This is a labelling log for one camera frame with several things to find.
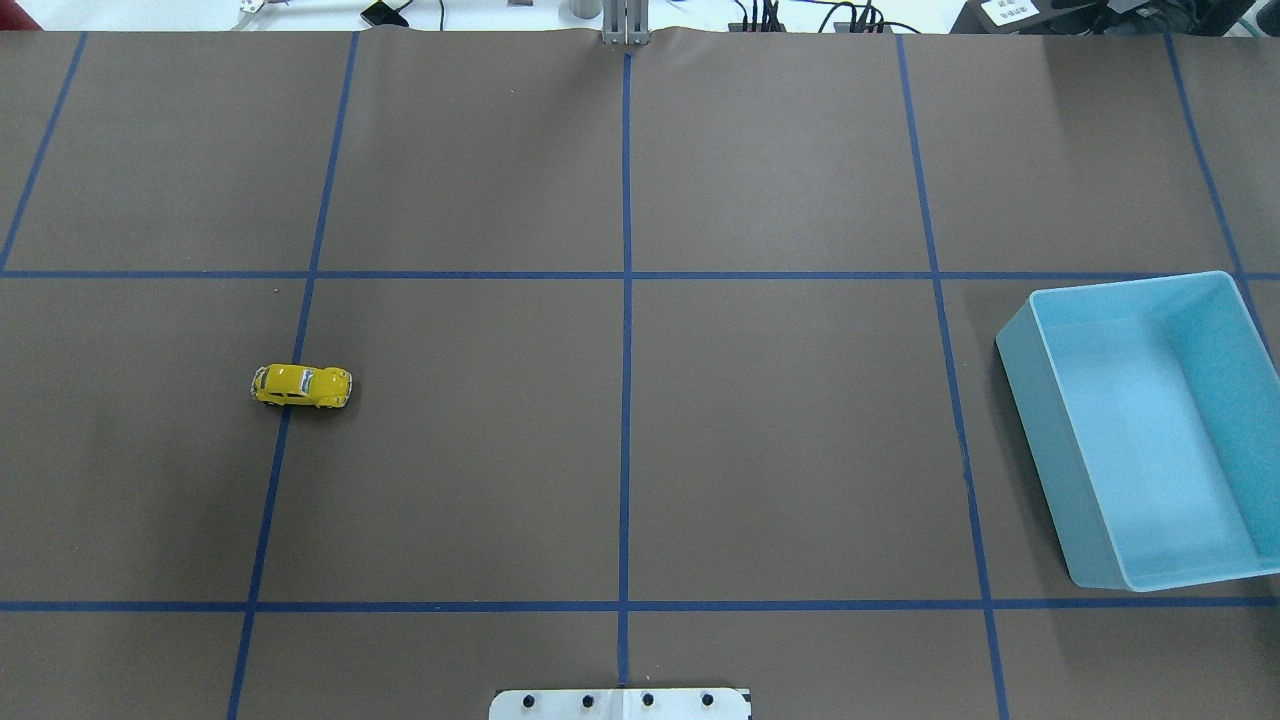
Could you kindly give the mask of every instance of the yellow toy car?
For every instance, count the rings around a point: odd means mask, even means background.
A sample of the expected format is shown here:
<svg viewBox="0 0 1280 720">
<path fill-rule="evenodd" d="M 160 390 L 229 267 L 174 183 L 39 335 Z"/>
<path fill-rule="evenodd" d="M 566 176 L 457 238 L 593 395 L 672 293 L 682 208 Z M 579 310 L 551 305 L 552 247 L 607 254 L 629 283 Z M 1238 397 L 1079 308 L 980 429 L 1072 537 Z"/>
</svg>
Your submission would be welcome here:
<svg viewBox="0 0 1280 720">
<path fill-rule="evenodd" d="M 342 368 L 273 364 L 253 373 L 248 392 L 268 405 L 342 407 L 351 400 L 351 373 Z"/>
</svg>

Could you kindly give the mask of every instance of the blue grid line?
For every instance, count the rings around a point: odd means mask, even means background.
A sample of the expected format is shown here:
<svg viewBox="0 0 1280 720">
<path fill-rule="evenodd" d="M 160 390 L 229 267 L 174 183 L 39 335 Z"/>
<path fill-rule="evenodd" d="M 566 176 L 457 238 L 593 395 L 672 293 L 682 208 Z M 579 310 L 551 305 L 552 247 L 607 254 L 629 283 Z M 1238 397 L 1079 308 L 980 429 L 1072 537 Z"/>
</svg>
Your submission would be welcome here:
<svg viewBox="0 0 1280 720">
<path fill-rule="evenodd" d="M 1080 597 L 996 600 L 997 610 L 1119 610 L 1160 607 L 1280 607 L 1280 597 Z"/>
<path fill-rule="evenodd" d="M 406 614 L 502 614 L 502 612 L 617 612 L 612 600 L 552 601 L 462 601 L 462 602 L 259 602 L 259 612 L 406 612 Z"/>
<path fill-rule="evenodd" d="M 1204 187 L 1208 190 L 1208 197 L 1213 202 L 1213 214 L 1217 215 L 1217 225 L 1222 231 L 1222 241 L 1226 243 L 1226 251 L 1231 256 L 1231 265 L 1235 268 L 1235 279 L 1240 286 L 1240 297 L 1244 299 L 1244 306 L 1249 310 L 1249 316 L 1253 318 L 1253 325 L 1258 329 L 1258 336 L 1262 338 L 1263 347 L 1270 352 L 1271 346 L 1267 343 L 1266 332 L 1262 329 L 1262 320 L 1258 319 L 1258 309 L 1253 304 L 1253 293 L 1249 292 L 1249 279 L 1244 273 L 1244 261 L 1240 260 L 1240 251 L 1235 246 L 1235 236 L 1231 234 L 1231 224 L 1226 220 L 1226 209 L 1222 206 L 1222 197 L 1217 192 L 1217 183 L 1213 181 L 1213 170 L 1208 167 L 1208 158 L 1204 155 L 1204 146 L 1201 145 L 1199 131 L 1196 129 L 1196 117 L 1192 115 L 1192 102 L 1187 96 L 1187 85 L 1183 82 L 1183 69 L 1178 61 L 1178 50 L 1174 49 L 1174 36 L 1165 33 L 1165 53 L 1169 54 L 1169 68 L 1174 73 L 1174 86 L 1178 87 L 1178 101 L 1183 106 L 1183 119 L 1187 120 L 1187 135 L 1192 141 L 1192 150 L 1196 151 L 1196 161 L 1199 163 L 1201 174 L 1204 176 Z"/>
<path fill-rule="evenodd" d="M 618 687 L 630 676 L 631 598 L 631 53 L 622 56 L 622 407 L 618 442 Z"/>
<path fill-rule="evenodd" d="M 338 170 L 338 152 L 342 147 L 342 128 L 347 118 L 347 100 L 351 96 L 351 79 L 356 69 L 356 49 L 360 46 L 360 33 L 351 33 L 347 50 L 347 68 L 342 79 L 342 95 L 338 97 L 338 117 L 334 120 L 333 143 L 329 149 L 329 165 L 325 169 L 324 191 L 320 196 L 320 210 L 316 214 L 315 240 L 311 245 L 311 263 L 307 286 L 302 293 L 302 309 L 298 311 L 298 331 L 293 340 L 293 363 L 302 360 L 302 346 L 307 337 L 307 318 L 311 314 L 311 296 L 315 292 L 316 269 L 320 265 L 320 251 L 324 245 L 325 223 L 329 215 L 329 199 L 333 193 L 333 178 Z M 227 701 L 227 720 L 236 720 L 239 714 L 241 692 L 244 688 L 244 673 L 248 667 L 248 650 L 253 641 L 253 623 L 259 592 L 262 585 L 262 568 L 266 564 L 266 548 L 271 538 L 271 519 L 275 515 L 275 497 L 280 486 L 280 468 L 284 464 L 284 447 L 289 436 L 292 409 L 280 413 L 280 429 L 275 438 L 275 454 L 271 457 L 271 475 L 266 486 L 266 500 L 262 506 L 262 524 L 259 528 L 257 551 L 253 556 L 253 573 L 250 578 L 248 601 L 244 609 L 244 621 L 241 626 L 239 650 L 236 652 L 236 671 L 232 675 L 230 696 Z"/>
<path fill-rule="evenodd" d="M 31 161 L 31 172 L 27 173 L 27 183 L 22 186 L 22 195 L 18 197 L 18 208 L 13 213 L 13 220 L 9 223 L 9 232 L 4 238 L 4 247 L 0 249 L 0 270 L 4 270 L 5 264 L 9 263 L 9 254 L 13 252 L 13 243 L 18 238 L 18 229 L 22 227 L 22 217 L 27 213 L 27 202 L 31 201 L 31 193 L 36 188 L 36 178 L 40 177 L 40 168 L 45 164 L 45 152 L 49 150 L 49 142 L 54 138 L 54 129 L 58 127 L 58 118 L 63 114 L 63 105 L 67 104 L 67 95 L 72 90 L 72 81 L 76 79 L 76 70 L 79 68 L 81 56 L 84 55 L 84 45 L 88 42 L 88 33 L 82 32 L 79 40 L 76 42 L 76 51 L 72 54 L 72 61 L 67 65 L 67 76 L 63 77 L 63 86 L 58 91 L 58 100 L 54 101 L 54 111 L 49 114 L 49 123 L 45 126 L 45 135 L 40 138 L 40 145 L 36 147 L 36 158 Z"/>
<path fill-rule="evenodd" d="M 0 612 L 244 612 L 243 602 L 0 600 Z"/>
<path fill-rule="evenodd" d="M 996 614 L 991 607 L 991 582 L 987 575 L 987 553 L 982 539 L 982 520 L 978 515 L 978 492 L 973 484 L 973 462 L 969 457 L 969 438 L 964 425 L 964 409 L 960 406 L 960 383 L 956 379 L 955 356 L 951 350 L 951 329 L 947 323 L 946 299 L 942 295 L 942 275 L 938 266 L 938 250 L 933 236 L 933 218 L 929 213 L 929 193 L 924 182 L 924 163 L 920 158 L 920 136 L 915 124 L 915 104 L 911 101 L 910 72 L 906 65 L 906 49 L 902 36 L 895 36 L 897 46 L 899 74 L 902 78 L 902 102 L 906 109 L 906 129 L 911 140 L 911 161 L 915 165 L 915 190 L 920 200 L 920 222 L 924 227 L 924 245 L 929 254 L 929 270 L 933 272 L 933 301 L 937 306 L 938 331 L 942 336 L 942 356 L 947 369 L 947 389 L 951 395 L 951 416 L 956 427 L 956 439 L 960 443 L 960 457 L 964 468 L 965 493 L 969 503 L 969 530 L 973 537 L 973 553 L 978 569 L 978 587 L 986 603 L 983 619 L 987 625 L 987 648 L 991 653 L 991 675 L 995 684 L 996 710 L 1001 720 L 1009 720 L 1009 701 L 1005 692 L 1005 670 L 1000 659 L 1000 638 L 996 633 Z"/>
<path fill-rule="evenodd" d="M 69 281 L 172 281 L 172 279 L 306 279 L 306 270 L 4 270 L 0 277 L 12 279 Z"/>
<path fill-rule="evenodd" d="M 1053 270 L 0 270 L 12 279 L 424 279 L 424 281 L 1132 281 L 1169 273 Z M 1247 273 L 1280 279 L 1280 273 Z"/>
<path fill-rule="evenodd" d="M 628 606 L 634 612 L 883 612 L 986 609 L 986 603 L 980 600 L 636 600 Z"/>
<path fill-rule="evenodd" d="M 247 602 L 189 601 L 0 601 L 0 612 L 244 612 Z M 612 600 L 549 601 L 282 601 L 257 602 L 255 614 L 529 614 L 609 612 L 622 603 Z M 1213 607 L 1280 607 L 1274 596 L 1119 596 L 1050 598 L 942 598 L 942 600 L 631 600 L 630 612 L 937 612 L 1020 610 L 1160 610 Z"/>
</svg>

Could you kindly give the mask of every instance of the plastic bin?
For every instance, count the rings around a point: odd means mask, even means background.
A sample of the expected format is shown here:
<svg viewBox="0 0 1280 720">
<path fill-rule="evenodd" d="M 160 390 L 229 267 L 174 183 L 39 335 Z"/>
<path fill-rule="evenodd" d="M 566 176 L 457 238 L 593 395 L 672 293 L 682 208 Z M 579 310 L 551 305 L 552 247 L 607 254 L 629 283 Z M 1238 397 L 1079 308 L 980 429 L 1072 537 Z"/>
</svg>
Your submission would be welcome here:
<svg viewBox="0 0 1280 720">
<path fill-rule="evenodd" d="M 1230 275 L 1037 291 L 997 345 L 1076 584 L 1280 571 L 1280 379 Z"/>
</svg>

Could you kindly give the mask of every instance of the electrical cable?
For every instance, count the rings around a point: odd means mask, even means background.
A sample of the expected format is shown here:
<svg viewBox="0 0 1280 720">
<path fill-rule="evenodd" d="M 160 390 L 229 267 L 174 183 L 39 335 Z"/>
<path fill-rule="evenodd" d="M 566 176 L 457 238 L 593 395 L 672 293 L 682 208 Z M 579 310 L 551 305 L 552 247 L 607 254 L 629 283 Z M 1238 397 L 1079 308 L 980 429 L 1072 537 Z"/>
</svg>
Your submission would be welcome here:
<svg viewBox="0 0 1280 720">
<path fill-rule="evenodd" d="M 818 26 L 818 32 L 819 32 L 819 33 L 820 33 L 822 31 L 827 29 L 827 23 L 828 23 L 828 22 L 831 20 L 831 15 L 835 15 L 835 14 L 836 14 L 836 10 L 838 10 L 838 9 L 841 9 L 841 8 L 849 8 L 849 9 L 850 9 L 850 12 L 851 12 L 851 13 L 852 13 L 854 15 L 858 15 L 858 5 L 854 5 L 852 3 L 822 3 L 822 4 L 823 4 L 823 5 L 828 5 L 828 4 L 829 4 L 829 5 L 831 5 L 831 9 L 829 9 L 829 10 L 827 10 L 827 17 L 826 17 L 826 18 L 822 18 L 822 24 L 820 24 L 820 26 Z"/>
<path fill-rule="evenodd" d="M 872 10 L 873 10 L 872 4 L 867 3 L 867 6 L 863 8 L 863 14 L 859 15 L 858 20 L 854 23 L 854 27 L 849 28 L 849 32 L 867 32 L 867 20 L 872 18 Z"/>
<path fill-rule="evenodd" d="M 911 27 L 911 26 L 909 26 L 906 23 L 895 23 L 893 20 L 881 20 L 881 23 L 879 23 L 879 28 L 881 28 L 879 32 L 884 32 L 884 27 L 886 26 L 892 26 L 892 27 L 900 27 L 900 28 L 904 28 L 904 29 L 909 29 L 909 31 L 914 32 L 915 35 L 924 35 L 920 31 L 915 29 L 914 27 Z"/>
<path fill-rule="evenodd" d="M 778 5 L 764 0 L 764 17 L 760 22 L 760 32 L 778 32 Z"/>
</svg>

